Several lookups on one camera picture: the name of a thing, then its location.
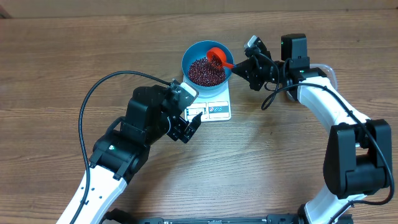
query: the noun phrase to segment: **wood grain surface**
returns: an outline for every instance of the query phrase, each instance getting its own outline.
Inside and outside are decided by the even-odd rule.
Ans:
[[[0,0],[13,18],[395,9],[398,0]]]
[[[201,40],[244,60],[253,34],[280,58],[280,37],[303,32],[312,63],[335,69],[338,91],[393,133],[398,153],[398,10],[0,20],[0,223],[55,223],[84,173],[77,133],[91,86],[117,70],[182,79],[184,51]],[[124,75],[101,85],[83,122],[88,154],[126,111],[133,89],[155,84]],[[140,217],[255,217],[294,213],[323,185],[328,135],[304,106],[229,81],[232,119],[204,123],[188,143],[167,136],[114,207]],[[369,200],[381,200],[381,190]],[[396,223],[398,199],[349,210],[356,223]]]

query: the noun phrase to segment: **black cable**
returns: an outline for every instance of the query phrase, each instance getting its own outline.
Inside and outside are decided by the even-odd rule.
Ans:
[[[260,55],[261,57],[265,58],[266,60],[268,60],[268,61],[275,67],[276,72],[277,72],[277,83],[276,83],[274,92],[277,91],[278,88],[279,88],[279,81],[280,81],[280,75],[279,75],[279,68],[278,68],[278,66],[275,64],[275,62],[274,62],[273,60],[271,60],[271,59],[270,59],[269,57],[267,57],[266,55],[264,55],[264,54],[262,54],[262,53],[258,53],[257,55]],[[286,64],[287,64],[288,61],[289,61],[289,58],[285,60],[285,63],[284,63],[284,66],[283,66],[283,73],[285,73],[285,67],[286,67]],[[265,88],[266,90],[269,90],[268,87],[267,87],[267,84],[264,85],[264,88]],[[264,102],[262,103],[262,105],[261,105],[261,109],[262,109],[262,110],[266,110],[266,109],[271,105],[271,103],[274,101],[275,96],[276,96],[276,95],[272,95],[272,98],[271,98],[270,102],[269,102],[265,107],[264,107],[264,105],[266,104],[266,101],[264,101]]]
[[[105,80],[112,78],[116,75],[122,75],[122,74],[132,74],[132,75],[140,75],[142,77],[146,77],[146,78],[150,78],[152,80],[155,80],[157,82],[163,83],[165,85],[170,85],[169,82],[163,81],[159,78],[153,77],[151,75],[147,75],[145,73],[141,73],[141,72],[135,72],[135,71],[120,71],[120,72],[114,72],[112,74],[109,74],[105,77],[103,77],[102,79],[100,79],[98,82],[96,82],[93,87],[91,87],[91,89],[89,90],[89,92],[87,93],[85,99],[83,100],[83,103],[81,104],[81,108],[80,108],[80,113],[79,113],[79,122],[78,122],[78,131],[79,131],[79,140],[80,140],[80,146],[81,146],[81,153],[83,154],[83,160],[85,162],[85,167],[86,167],[86,189],[85,189],[85,193],[83,194],[83,198],[80,201],[80,205],[75,213],[75,215],[73,216],[72,220],[70,221],[70,224],[74,224],[77,217],[79,216],[81,209],[83,208],[86,199],[87,199],[87,195],[88,195],[88,190],[90,188],[90,167],[89,167],[89,163],[88,163],[88,159],[87,159],[87,152],[86,152],[86,147],[85,147],[85,142],[83,140],[83,112],[85,110],[88,98],[91,96],[91,94],[94,92],[94,90],[101,84],[103,83]]]
[[[254,60],[256,61],[256,67],[257,67],[257,69],[258,70],[260,70],[260,63],[259,63],[259,60],[256,58],[256,56],[252,56],[253,58],[254,58]]]
[[[266,82],[266,84],[264,85],[264,88],[265,88],[267,91],[275,91],[275,90],[271,90],[271,89],[269,89],[269,88],[267,87],[268,83],[269,83],[269,82]]]
[[[335,100],[340,104],[340,106],[347,112],[348,116],[350,116],[355,122],[357,122],[359,124],[359,126],[363,129],[363,131],[365,132],[365,134],[368,136],[371,144],[376,148],[376,152],[377,154],[380,156],[383,164],[386,167],[387,170],[387,178],[388,181],[390,182],[390,192],[388,194],[388,196],[386,197],[386,199],[384,199],[383,201],[380,202],[369,202],[369,201],[365,201],[365,200],[352,200],[349,201],[346,205],[344,205],[344,207],[342,207],[333,217],[331,217],[329,224],[332,224],[336,218],[338,218],[340,215],[342,215],[345,210],[347,210],[350,206],[353,206],[355,203],[361,203],[361,204],[366,204],[366,205],[385,205],[388,202],[391,201],[391,199],[394,196],[394,192],[395,192],[395,185],[394,185],[394,177],[392,176],[392,172],[390,170],[390,167],[387,164],[386,158],[384,157],[383,153],[380,150],[379,145],[377,144],[376,140],[374,139],[374,137],[372,136],[372,134],[368,131],[368,129],[366,129],[365,125],[353,114],[353,112],[348,109],[348,107],[343,103],[343,101],[336,95],[336,93],[334,93],[333,91],[331,91],[330,89],[328,89],[326,86],[321,86],[321,85],[317,85],[317,84],[313,84],[313,83],[298,83],[298,84],[293,84],[290,86],[285,86],[283,88],[278,89],[277,91],[271,93],[266,100],[264,100],[265,104],[267,101],[269,101],[269,99],[271,99],[272,97],[275,97],[276,94],[284,91],[284,90],[289,90],[298,86],[312,86],[312,87],[317,87],[317,88],[321,88],[324,91],[327,91],[329,94],[331,94]]]

